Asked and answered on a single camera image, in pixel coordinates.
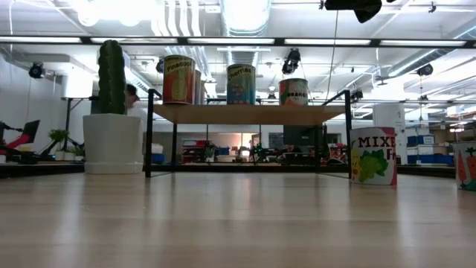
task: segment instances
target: wooden shelf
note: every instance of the wooden shelf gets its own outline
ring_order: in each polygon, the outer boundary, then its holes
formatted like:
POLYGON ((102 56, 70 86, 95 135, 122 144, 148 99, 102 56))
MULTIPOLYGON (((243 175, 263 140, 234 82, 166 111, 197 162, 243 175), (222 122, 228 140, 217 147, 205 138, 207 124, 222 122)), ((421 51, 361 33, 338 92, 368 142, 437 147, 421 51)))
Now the wooden shelf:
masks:
POLYGON ((315 126, 345 112, 343 106, 154 105, 176 124, 276 124, 315 126))

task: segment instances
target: cactus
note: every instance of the cactus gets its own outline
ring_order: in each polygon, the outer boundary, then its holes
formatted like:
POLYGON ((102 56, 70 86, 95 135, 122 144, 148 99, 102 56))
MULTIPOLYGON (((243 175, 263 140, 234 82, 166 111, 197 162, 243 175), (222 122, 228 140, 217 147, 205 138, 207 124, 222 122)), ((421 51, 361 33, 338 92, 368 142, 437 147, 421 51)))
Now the cactus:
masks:
POLYGON ((99 101, 101 113, 123 115, 126 112, 126 75, 122 48, 107 40, 99 50, 99 101))

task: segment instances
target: white pot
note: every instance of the white pot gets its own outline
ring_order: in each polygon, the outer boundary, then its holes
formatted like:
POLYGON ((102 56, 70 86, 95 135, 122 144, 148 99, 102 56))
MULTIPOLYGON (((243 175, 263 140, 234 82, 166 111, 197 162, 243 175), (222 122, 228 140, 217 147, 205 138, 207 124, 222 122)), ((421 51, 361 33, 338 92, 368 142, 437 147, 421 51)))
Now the white pot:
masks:
POLYGON ((65 160, 65 152, 63 151, 56 151, 54 153, 54 160, 56 161, 63 161, 65 160))
POLYGON ((63 160, 65 160, 65 161, 74 161, 74 157, 75 157, 75 156, 76 156, 76 155, 75 155, 74 153, 68 153, 68 152, 66 152, 66 153, 65 153, 65 158, 64 158, 63 160))
POLYGON ((85 172, 132 174, 142 172, 141 119, 102 114, 83 117, 85 172))

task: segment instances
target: wooden floor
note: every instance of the wooden floor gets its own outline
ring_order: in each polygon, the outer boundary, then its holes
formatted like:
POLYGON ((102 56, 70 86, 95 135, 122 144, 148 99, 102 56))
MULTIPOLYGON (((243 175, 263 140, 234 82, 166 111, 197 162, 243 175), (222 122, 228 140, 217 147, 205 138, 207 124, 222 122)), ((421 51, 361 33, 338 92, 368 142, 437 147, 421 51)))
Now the wooden floor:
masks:
POLYGON ((474 267, 476 193, 315 174, 0 180, 0 267, 474 267))

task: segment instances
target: can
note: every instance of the can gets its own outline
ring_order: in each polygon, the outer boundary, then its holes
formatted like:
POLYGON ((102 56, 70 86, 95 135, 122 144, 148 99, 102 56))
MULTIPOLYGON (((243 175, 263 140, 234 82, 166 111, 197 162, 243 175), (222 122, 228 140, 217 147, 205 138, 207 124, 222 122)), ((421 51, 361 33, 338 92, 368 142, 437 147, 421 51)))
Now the can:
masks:
POLYGON ((350 130, 352 183, 396 185, 396 142, 393 127, 350 130))
POLYGON ((289 78, 280 81, 280 105, 305 106, 308 104, 307 80, 289 78))
POLYGON ((452 146, 458 189, 476 191, 476 142, 455 142, 452 146))
POLYGON ((202 73, 199 70, 195 70, 195 80, 193 90, 195 91, 195 98, 193 104, 202 105, 202 73))
POLYGON ((227 104, 255 104, 256 69, 247 64, 233 64, 226 68, 228 83, 227 104))
POLYGON ((195 60, 186 56, 170 55, 164 59, 164 104, 193 104, 195 60))

